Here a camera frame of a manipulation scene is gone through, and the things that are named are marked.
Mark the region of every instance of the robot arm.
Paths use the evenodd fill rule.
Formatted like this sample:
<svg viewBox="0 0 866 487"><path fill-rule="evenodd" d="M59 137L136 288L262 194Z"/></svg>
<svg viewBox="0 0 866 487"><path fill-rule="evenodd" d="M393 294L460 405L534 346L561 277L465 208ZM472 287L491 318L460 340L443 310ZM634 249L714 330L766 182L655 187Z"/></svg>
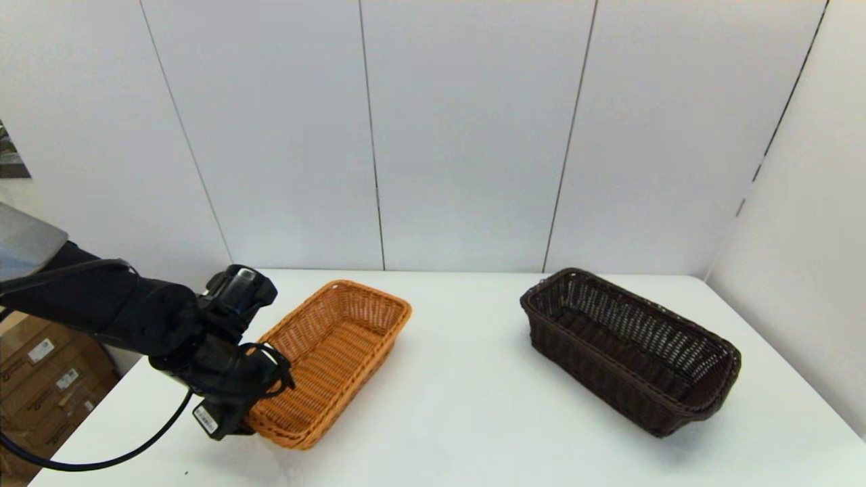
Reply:
<svg viewBox="0 0 866 487"><path fill-rule="evenodd" d="M277 294L251 268L230 265L196 295L139 276L119 259L99 259L64 232L0 204L0 269L0 305L148 355L154 368L204 397L194 415L213 439L251 434L243 422L249 408L294 388L285 357L240 344L255 313Z"/></svg>

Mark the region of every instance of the barcode label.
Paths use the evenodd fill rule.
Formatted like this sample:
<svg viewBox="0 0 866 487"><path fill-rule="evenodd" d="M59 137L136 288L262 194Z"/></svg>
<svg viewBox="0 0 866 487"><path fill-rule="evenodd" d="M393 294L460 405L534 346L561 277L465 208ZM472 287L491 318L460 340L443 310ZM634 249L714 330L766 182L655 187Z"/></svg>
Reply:
<svg viewBox="0 0 866 487"><path fill-rule="evenodd" d="M27 356L30 357L33 363L37 363L39 360L44 359L45 355L50 354L51 350L54 350L54 343L51 343L51 340L46 338L40 341L39 345L36 345L32 350L27 352Z"/></svg>
<svg viewBox="0 0 866 487"><path fill-rule="evenodd" d="M213 433L217 430L217 427L219 425L210 416L208 410L204 409L204 405L197 407L195 410L193 410L192 414L196 417L196 419L198 419L198 424L200 424L208 433Z"/></svg>
<svg viewBox="0 0 866 487"><path fill-rule="evenodd" d="M67 387L72 386L72 383L78 379L78 371L70 368L69 372L63 374L60 379L55 382L57 388L61 391L65 391Z"/></svg>

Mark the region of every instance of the white table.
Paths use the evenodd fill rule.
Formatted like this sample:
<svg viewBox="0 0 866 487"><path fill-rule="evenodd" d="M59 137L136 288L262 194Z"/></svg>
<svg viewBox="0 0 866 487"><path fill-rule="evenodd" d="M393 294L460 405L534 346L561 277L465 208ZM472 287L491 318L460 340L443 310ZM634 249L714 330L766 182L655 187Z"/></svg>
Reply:
<svg viewBox="0 0 866 487"><path fill-rule="evenodd" d="M337 278L403 297L415 310L391 357L312 450L283 450L258 436L212 441L190 405L139 457L103 471L43 471L32 485L866 485L866 443L692 277L608 276L743 354L721 410L660 440L532 348L518 300L541 275L262 272L280 295L259 312L250 340ZM183 396L142 360L55 459L125 453Z"/></svg>

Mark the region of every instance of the basket rim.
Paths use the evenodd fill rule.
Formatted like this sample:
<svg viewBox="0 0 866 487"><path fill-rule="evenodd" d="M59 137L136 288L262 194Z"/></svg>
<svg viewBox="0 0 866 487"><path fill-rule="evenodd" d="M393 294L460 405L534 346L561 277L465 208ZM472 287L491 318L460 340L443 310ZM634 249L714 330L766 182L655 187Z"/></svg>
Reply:
<svg viewBox="0 0 866 487"><path fill-rule="evenodd" d="M648 307L653 312L662 314L665 318L672 319L680 327L686 328L693 333L700 334L710 340L718 342L721 347L723 347L727 352L732 355L733 359L730 361L730 364L727 367L724 381L721 382L713 398L698 406L687 406L682 401L674 398L670 394L667 394L652 383L648 382L646 379L636 374L634 371L613 360L610 356L608 356L608 354L606 354L602 350L599 350L591 343L580 338L570 330L558 324L556 321L546 317L537 308L535 308L532 303L530 303L530 300L533 296L537 295L542 290L552 286L554 282L568 274L580 274L591 279L599 280L606 285L616 289L617 291L622 292L629 298L636 300L641 306ZM681 416L688 416L691 419L698 419L701 416L707 415L707 413L712 413L715 409L718 408L718 406L727 396L727 391L730 389L730 386L733 384L734 380L739 374L739 364L742 362L742 359L740 351L731 342L725 340L724 338L721 338L719 335L705 329L694 321L678 315L677 313L665 308L658 303L652 302L645 297L636 295L631 291L624 289L621 286L617 286L613 282L607 281L606 279L596 276L595 274L592 274L591 272L586 270L577 268L565 268L560 270L559 272L551 274L550 276L542 279L538 284L530 288L526 293L524 293L524 295L520 297L520 305L529 315L530 323L535 320L543 323L549 328L553 328L560 334L564 334L566 337L568 337L569 340L575 342L586 352L594 355L600 362L604 364L605 367L612 368L615 372L624 375L629 382L632 382L633 386L642 389L643 392L649 395L655 402L662 403L668 409L677 411Z"/></svg>
<svg viewBox="0 0 866 487"><path fill-rule="evenodd" d="M300 315L307 308L312 306L313 303L317 301L320 297L322 297L325 293L330 292L335 286L339 285L345 285L347 287L355 289L362 289L364 291L371 292L374 295L379 295L390 301L396 302L403 308L403 312L398 317L395 325L387 333L382 335L382 340L379 341L379 343L372 350L372 352L370 352L370 354L365 358L361 365L352 373L352 376L349 378L349 380L345 382L346 386L343 387L343 390L340 391L340 393L334 395L334 397L327 404L327 406L322 408L315 420L310 423L310 425L307 426L304 430L300 432L286 432L285 430L280 428L272 419L267 418L264 414L254 413L255 405L250 408L247 414L248 419L252 419L256 423L259 423L261 426L267 428L268 432L271 435L279 438L290 439L296 445L302 444L310 437L312 437L321 428L323 423L325 423L326 418L331 415L331 412L339 406L339 404L346 398L346 396L351 396L354 392L356 392L358 383L370 373L369 369L371 368L371 364L374 364L376 362L376 359L385 350L389 349L390 345L394 343L394 341L397 339L397 335L406 326L406 323L412 316L412 306L405 299L386 293L380 289L371 288L370 286L366 286L364 284L361 284L360 282L354 282L348 279L336 279L324 284L315 293L313 293L306 300L304 300L304 302L300 306L285 315L276 325L274 325L270 330L268 330L264 335L262 335L258 342L266 342L276 333L280 332L284 327L290 326L290 322L296 316Z"/></svg>

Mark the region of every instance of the brown wicker basket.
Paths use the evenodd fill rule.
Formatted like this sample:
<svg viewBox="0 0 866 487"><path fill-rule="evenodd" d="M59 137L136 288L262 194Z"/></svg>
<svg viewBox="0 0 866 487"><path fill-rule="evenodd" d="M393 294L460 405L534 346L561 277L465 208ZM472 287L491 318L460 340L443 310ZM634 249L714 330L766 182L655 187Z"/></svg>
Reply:
<svg viewBox="0 0 866 487"><path fill-rule="evenodd" d="M255 403L247 421L285 448L312 448L385 361L408 302L351 281L319 289L260 340L292 362L297 384Z"/></svg>
<svg viewBox="0 0 866 487"><path fill-rule="evenodd" d="M729 342L580 269L548 277L520 305L539 352L659 438L712 416L740 372Z"/></svg>

